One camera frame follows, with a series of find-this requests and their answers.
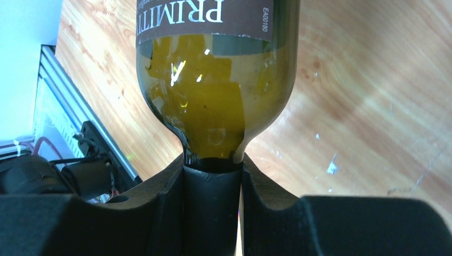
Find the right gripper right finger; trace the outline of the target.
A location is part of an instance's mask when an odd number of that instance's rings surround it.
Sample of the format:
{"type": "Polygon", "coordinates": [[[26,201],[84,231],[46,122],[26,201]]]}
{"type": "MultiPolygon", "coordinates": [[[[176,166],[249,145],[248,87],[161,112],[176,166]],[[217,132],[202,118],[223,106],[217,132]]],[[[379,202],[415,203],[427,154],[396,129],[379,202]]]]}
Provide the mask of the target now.
{"type": "Polygon", "coordinates": [[[428,203],[395,197],[297,197],[243,162],[244,255],[451,255],[451,233],[428,203]]]}

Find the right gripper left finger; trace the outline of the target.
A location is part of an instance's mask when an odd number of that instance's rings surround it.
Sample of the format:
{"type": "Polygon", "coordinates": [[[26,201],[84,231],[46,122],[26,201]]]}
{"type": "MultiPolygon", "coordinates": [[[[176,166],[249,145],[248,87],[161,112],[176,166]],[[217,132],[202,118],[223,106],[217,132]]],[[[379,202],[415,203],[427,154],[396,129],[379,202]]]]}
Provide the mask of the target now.
{"type": "Polygon", "coordinates": [[[105,204],[1,196],[1,255],[181,255],[182,157],[105,204]]]}

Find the dark brown wine bottle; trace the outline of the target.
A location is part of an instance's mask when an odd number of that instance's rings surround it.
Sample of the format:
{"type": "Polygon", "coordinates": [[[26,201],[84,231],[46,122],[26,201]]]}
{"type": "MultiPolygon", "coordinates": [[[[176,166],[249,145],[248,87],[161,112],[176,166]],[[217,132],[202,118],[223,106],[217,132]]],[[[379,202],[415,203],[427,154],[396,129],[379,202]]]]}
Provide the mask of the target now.
{"type": "Polygon", "coordinates": [[[247,145],[286,106],[300,1],[137,1],[136,72],[183,148],[183,255],[234,255],[247,145]]]}

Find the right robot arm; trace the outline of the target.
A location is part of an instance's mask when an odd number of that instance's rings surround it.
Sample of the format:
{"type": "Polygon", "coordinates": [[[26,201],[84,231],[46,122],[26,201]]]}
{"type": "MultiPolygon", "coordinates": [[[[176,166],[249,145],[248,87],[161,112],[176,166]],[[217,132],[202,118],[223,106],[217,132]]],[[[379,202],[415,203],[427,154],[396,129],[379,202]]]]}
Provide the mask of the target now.
{"type": "Polygon", "coordinates": [[[451,255],[451,233],[427,203],[393,197],[297,197],[246,158],[241,206],[225,197],[192,215],[178,157],[156,176],[104,204],[76,194],[111,187],[105,156],[54,161],[22,155],[1,161],[1,255],[451,255]]]}

